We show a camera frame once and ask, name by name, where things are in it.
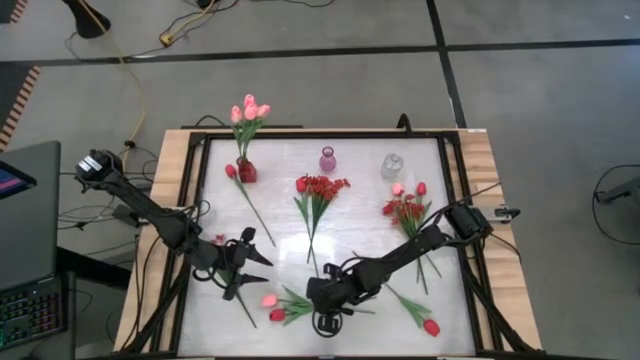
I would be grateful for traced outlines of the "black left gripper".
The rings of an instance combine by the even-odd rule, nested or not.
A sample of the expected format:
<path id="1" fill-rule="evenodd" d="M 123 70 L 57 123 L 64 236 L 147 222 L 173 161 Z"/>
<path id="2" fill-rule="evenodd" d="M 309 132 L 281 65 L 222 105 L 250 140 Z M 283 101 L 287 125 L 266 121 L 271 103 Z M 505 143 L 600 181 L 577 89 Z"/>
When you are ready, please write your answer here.
<path id="1" fill-rule="evenodd" d="M 198 269 L 194 269 L 192 277 L 199 282 L 212 281 L 223 290 L 223 299 L 227 301 L 233 300 L 243 285 L 268 282 L 266 278 L 240 272 L 247 259 L 265 266 L 273 265 L 251 243 L 255 232 L 254 228 L 247 227 L 239 240 L 231 239 L 223 246 L 215 246 L 217 258 L 211 260 L 204 268 L 206 274 L 200 276 L 197 274 Z"/>

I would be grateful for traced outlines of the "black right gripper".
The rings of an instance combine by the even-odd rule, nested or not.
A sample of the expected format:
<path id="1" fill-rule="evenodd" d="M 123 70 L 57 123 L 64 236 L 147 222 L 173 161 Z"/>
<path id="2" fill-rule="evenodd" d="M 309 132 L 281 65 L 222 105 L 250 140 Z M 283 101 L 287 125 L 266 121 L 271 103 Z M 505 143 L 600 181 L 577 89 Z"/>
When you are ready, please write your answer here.
<path id="1" fill-rule="evenodd" d="M 342 281 L 338 265 L 326 263 L 323 273 L 328 278 L 311 277 L 306 285 L 306 297 L 313 305 L 312 325 L 322 338 L 335 337 L 344 324 L 343 316 L 352 316 L 353 310 L 346 308 L 348 287 Z"/>

